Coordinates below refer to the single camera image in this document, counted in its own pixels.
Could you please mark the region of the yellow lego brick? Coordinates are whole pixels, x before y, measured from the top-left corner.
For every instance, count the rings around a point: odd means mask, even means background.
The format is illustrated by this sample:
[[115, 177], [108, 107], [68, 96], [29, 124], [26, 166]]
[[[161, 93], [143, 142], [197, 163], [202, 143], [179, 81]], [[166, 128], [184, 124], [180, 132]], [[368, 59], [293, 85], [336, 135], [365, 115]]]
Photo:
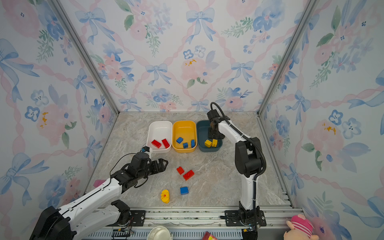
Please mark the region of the yellow lego brick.
[[217, 145], [218, 145], [218, 140], [213, 139], [213, 141], [212, 141], [212, 147], [213, 147], [213, 148], [216, 148]]

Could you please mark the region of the yellow lego brick cube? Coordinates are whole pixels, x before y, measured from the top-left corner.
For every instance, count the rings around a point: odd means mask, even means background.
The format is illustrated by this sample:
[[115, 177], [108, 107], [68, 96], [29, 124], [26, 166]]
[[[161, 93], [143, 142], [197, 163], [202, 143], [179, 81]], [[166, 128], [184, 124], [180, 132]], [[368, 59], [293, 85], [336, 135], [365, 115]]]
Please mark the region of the yellow lego brick cube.
[[210, 140], [206, 140], [206, 141], [205, 141], [205, 146], [206, 146], [207, 148], [211, 148], [211, 147], [212, 147], [212, 141], [210, 141]]

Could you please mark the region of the long red lego brick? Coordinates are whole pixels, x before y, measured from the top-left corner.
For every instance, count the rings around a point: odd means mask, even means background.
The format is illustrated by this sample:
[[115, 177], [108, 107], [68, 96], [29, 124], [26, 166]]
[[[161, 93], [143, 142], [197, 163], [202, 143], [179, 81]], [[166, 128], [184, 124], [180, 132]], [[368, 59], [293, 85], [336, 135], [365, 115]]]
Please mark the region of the long red lego brick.
[[152, 144], [154, 147], [156, 147], [157, 149], [159, 149], [159, 148], [162, 146], [162, 144], [161, 144], [160, 142], [158, 142], [157, 140], [153, 140], [153, 141], [151, 142], [151, 144]]

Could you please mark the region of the small red lego brick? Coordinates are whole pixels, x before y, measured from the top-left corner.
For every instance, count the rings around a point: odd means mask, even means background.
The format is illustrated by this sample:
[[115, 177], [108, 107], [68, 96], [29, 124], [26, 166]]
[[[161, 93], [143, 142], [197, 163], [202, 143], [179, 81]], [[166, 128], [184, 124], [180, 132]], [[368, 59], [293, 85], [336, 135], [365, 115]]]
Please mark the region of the small red lego brick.
[[185, 170], [184, 170], [182, 167], [178, 167], [178, 168], [177, 168], [177, 171], [178, 171], [178, 173], [179, 173], [180, 175], [182, 175], [182, 174], [185, 172]]

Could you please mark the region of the yellow plastic container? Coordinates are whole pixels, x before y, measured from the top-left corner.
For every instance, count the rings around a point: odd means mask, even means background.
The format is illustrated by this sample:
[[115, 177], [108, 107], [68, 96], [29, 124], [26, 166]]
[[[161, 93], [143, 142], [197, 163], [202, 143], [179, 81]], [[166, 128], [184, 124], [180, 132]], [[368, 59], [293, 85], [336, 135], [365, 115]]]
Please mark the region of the yellow plastic container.
[[[182, 137], [184, 141], [178, 144], [176, 140]], [[196, 146], [191, 148], [191, 140], [196, 141]], [[188, 143], [189, 147], [184, 149], [183, 143]], [[172, 146], [177, 153], [191, 153], [197, 147], [197, 127], [193, 121], [177, 121], [173, 124]]]

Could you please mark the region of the yellow duck lego piece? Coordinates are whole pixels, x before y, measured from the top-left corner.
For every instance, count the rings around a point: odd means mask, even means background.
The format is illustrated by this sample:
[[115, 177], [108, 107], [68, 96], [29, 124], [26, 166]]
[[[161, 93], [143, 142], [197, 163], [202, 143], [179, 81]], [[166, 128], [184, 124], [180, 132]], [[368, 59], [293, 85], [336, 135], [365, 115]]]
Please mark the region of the yellow duck lego piece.
[[170, 192], [168, 190], [163, 190], [161, 193], [161, 200], [163, 203], [168, 204], [170, 202]]

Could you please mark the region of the white plastic container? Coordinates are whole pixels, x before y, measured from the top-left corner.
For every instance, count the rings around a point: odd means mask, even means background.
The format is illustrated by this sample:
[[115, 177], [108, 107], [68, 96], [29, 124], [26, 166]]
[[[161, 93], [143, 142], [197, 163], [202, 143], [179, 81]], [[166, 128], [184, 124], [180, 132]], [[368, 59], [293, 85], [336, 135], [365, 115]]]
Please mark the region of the white plastic container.
[[[170, 147], [166, 149], [162, 143], [163, 139], [167, 139]], [[157, 149], [151, 142], [157, 140], [162, 146]], [[148, 129], [148, 137], [146, 146], [152, 149], [154, 154], [165, 154], [171, 150], [173, 140], [173, 124], [170, 121], [155, 121], [152, 122]]]

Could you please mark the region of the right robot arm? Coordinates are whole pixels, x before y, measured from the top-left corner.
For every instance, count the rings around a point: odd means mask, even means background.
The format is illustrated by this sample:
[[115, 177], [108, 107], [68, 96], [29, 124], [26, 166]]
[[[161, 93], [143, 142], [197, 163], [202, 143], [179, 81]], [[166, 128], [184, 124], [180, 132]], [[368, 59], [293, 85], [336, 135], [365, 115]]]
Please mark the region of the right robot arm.
[[235, 147], [235, 167], [241, 175], [239, 221], [245, 226], [261, 224], [262, 214], [257, 200], [258, 177], [267, 168], [260, 140], [240, 131], [224, 117], [213, 118], [210, 123], [213, 137], [227, 138]]

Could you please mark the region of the pink lego brick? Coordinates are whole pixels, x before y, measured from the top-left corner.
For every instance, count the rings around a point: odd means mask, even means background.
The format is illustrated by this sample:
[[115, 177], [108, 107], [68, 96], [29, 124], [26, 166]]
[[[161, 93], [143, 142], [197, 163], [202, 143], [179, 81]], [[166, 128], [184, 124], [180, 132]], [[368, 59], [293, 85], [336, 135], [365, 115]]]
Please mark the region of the pink lego brick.
[[93, 183], [93, 187], [97, 188], [102, 185], [106, 180], [95, 180]]

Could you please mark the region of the white bowl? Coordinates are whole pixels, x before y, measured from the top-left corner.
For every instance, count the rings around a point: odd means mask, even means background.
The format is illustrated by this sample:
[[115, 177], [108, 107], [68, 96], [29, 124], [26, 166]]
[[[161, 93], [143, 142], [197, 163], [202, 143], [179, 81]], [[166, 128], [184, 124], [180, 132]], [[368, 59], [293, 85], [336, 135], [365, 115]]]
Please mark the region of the white bowl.
[[163, 226], [154, 227], [147, 236], [147, 240], [173, 240], [173, 239], [174, 238], [171, 232]]

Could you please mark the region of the red packet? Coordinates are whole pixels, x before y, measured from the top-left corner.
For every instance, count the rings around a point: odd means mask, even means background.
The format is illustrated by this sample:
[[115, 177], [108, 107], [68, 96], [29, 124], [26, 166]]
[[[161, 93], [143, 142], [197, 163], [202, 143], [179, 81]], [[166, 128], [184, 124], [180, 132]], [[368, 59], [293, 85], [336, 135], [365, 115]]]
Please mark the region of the red packet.
[[218, 240], [214, 235], [209, 232], [205, 232], [202, 240]]

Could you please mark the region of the pink plush toy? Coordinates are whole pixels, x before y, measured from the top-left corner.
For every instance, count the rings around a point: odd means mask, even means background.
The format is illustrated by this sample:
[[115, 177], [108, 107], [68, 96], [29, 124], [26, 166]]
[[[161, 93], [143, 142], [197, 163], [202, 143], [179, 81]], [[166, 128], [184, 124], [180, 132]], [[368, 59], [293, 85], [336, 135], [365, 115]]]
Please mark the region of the pink plush toy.
[[286, 221], [289, 231], [284, 233], [284, 240], [319, 240], [319, 236], [313, 234], [314, 226], [302, 214], [295, 215], [290, 221]]

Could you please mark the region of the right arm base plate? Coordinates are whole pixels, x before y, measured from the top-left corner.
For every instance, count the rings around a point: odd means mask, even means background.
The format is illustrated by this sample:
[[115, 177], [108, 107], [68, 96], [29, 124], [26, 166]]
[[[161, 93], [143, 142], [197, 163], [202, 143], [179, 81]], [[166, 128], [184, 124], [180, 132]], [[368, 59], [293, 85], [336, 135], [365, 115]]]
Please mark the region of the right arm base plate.
[[252, 210], [243, 212], [241, 210], [226, 210], [224, 216], [220, 216], [225, 220], [227, 227], [266, 227], [266, 217], [261, 210]]

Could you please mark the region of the aluminium corner post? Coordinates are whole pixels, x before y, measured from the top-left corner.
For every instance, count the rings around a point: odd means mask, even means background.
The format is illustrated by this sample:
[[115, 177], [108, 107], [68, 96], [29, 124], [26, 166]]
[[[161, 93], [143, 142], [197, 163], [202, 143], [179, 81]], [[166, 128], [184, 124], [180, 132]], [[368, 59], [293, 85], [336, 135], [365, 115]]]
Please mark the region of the aluminium corner post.
[[78, 53], [80, 54], [81, 59], [83, 60], [85, 66], [90, 71], [91, 75], [94, 77], [94, 80], [96, 81], [98, 87], [101, 89], [101, 92], [104, 94], [104, 97], [106, 98], [107, 102], [112, 107], [113, 112], [116, 115], [119, 115], [120, 111], [118, 110], [117, 105], [115, 104], [111, 94], [109, 93], [106, 84], [101, 79], [99, 72], [97, 71], [97, 68], [92, 61], [90, 54], [85, 48], [85, 45], [82, 43], [81, 38], [77, 33], [73, 23], [71, 22], [68, 14], [66, 13], [63, 5], [61, 4], [60, 1], [57, 1], [57, 0], [48, 1], [48, 4], [53, 9], [54, 13], [58, 16], [60, 23], [63, 24], [63, 27], [65, 28], [69, 36], [74, 41], [75, 47]]
[[297, 25], [297, 27], [296, 27], [293, 35], [292, 35], [292, 38], [289, 41], [289, 44], [287, 45], [287, 49], [283, 54], [282, 61], [281, 61], [280, 65], [276, 71], [276, 74], [273, 77], [271, 84], [267, 89], [266, 95], [263, 98], [263, 102], [260, 105], [259, 110], [257, 111], [258, 117], [262, 116], [263, 113], [266, 111], [268, 102], [269, 102], [270, 98], [272, 97], [273, 92], [280, 81], [281, 76], [283, 75], [283, 71], [284, 71], [285, 67], [288, 66], [288, 63], [289, 63], [292, 55], [294, 54], [294, 51], [296, 50], [296, 47], [298, 45], [298, 41], [300, 40], [300, 38], [304, 34], [305, 28], [307, 27], [307, 25], [310, 21], [310, 18], [314, 14], [314, 11], [315, 11], [317, 4], [318, 4], [318, 1], [316, 1], [316, 0], [308, 1], [308, 4], [305, 7], [305, 9], [301, 15], [301, 18], [299, 19], [300, 21], [299, 21], [299, 23], [298, 23], [298, 25]]

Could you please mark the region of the left aluminium corner post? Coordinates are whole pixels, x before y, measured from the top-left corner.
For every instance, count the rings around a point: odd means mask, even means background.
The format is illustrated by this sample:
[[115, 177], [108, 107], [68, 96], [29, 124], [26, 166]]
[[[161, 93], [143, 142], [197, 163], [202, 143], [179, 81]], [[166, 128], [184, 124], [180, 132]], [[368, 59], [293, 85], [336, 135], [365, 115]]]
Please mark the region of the left aluminium corner post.
[[91, 75], [94, 77], [94, 80], [96, 81], [98, 87], [101, 89], [101, 92], [104, 94], [104, 97], [106, 98], [107, 102], [112, 107], [113, 112], [116, 115], [119, 115], [120, 111], [118, 110], [117, 105], [115, 104], [111, 94], [109, 93], [106, 84], [101, 79], [99, 72], [97, 71], [97, 68], [92, 61], [90, 54], [85, 48], [85, 45], [82, 43], [81, 38], [77, 33], [73, 23], [71, 22], [68, 14], [66, 13], [63, 5], [61, 4], [60, 1], [57, 1], [57, 0], [48, 1], [48, 4], [53, 9], [54, 13], [58, 16], [60, 23], [63, 24], [63, 27], [65, 28], [69, 36], [74, 41], [75, 47], [78, 53], [80, 54], [81, 59], [83, 60], [85, 66], [90, 71]]

